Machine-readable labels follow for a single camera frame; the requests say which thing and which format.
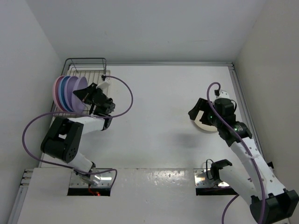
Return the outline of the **purple plate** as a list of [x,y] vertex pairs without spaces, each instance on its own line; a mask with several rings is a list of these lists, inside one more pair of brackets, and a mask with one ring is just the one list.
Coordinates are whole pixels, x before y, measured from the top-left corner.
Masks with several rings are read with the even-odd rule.
[[72,95],[73,95],[72,92],[77,80],[78,80],[77,76],[67,76],[64,79],[64,100],[66,102],[68,110],[71,112],[73,111],[72,102],[71,102]]
[[73,86],[71,91],[71,106],[72,110],[77,113],[83,112],[85,105],[82,102],[80,91],[87,87],[87,79],[85,77],[79,77]]

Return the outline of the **cream plate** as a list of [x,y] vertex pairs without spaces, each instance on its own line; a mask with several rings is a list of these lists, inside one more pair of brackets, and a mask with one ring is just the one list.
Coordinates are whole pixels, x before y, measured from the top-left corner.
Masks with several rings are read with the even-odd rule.
[[203,131],[205,133],[217,133],[217,128],[214,126],[209,126],[206,124],[203,124],[200,119],[202,118],[203,115],[203,111],[199,111],[199,113],[197,114],[195,120],[193,121],[193,124],[200,130]]

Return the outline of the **blue plate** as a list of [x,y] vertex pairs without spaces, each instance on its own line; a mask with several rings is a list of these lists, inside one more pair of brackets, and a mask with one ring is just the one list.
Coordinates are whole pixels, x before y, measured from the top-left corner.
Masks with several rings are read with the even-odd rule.
[[64,95],[64,88],[65,88],[65,85],[66,85],[66,81],[69,79],[69,76],[64,76],[60,83],[59,83],[59,87],[58,87],[58,97],[59,97],[59,101],[63,107],[63,109],[67,112],[70,112],[71,109],[69,108],[69,106],[67,105],[66,103],[66,100],[65,100],[65,95]]

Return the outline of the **pink plate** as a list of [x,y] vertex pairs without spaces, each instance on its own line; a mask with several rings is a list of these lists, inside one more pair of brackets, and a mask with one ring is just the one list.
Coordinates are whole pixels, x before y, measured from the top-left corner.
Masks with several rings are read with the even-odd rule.
[[58,109],[60,109],[61,111],[64,111],[61,103],[60,103],[60,100],[59,100],[59,96],[58,96],[58,87],[59,87],[59,83],[60,81],[62,80],[64,76],[59,76],[53,86],[52,86],[52,97],[53,97],[53,101],[55,103],[55,105],[57,106]]

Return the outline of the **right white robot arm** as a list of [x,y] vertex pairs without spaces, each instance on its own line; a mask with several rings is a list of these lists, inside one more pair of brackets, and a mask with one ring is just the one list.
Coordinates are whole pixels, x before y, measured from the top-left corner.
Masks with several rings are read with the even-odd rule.
[[288,190],[274,175],[257,149],[248,127],[236,120],[236,103],[228,98],[214,102],[199,98],[188,112],[191,120],[214,126],[219,136],[237,155],[248,177],[240,173],[227,159],[215,161],[210,177],[226,182],[249,205],[258,224],[272,224],[290,218],[299,202],[295,190]]

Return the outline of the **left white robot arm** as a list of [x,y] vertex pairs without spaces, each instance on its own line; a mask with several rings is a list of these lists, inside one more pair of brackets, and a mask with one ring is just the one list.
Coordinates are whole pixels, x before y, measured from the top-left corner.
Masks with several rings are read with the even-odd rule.
[[73,111],[82,112],[78,106],[90,105],[87,116],[77,118],[56,117],[41,143],[41,151],[53,158],[60,159],[81,175],[89,176],[95,164],[79,152],[81,136],[109,128],[115,109],[112,98],[104,90],[110,86],[108,81],[92,83],[84,89],[74,88]]

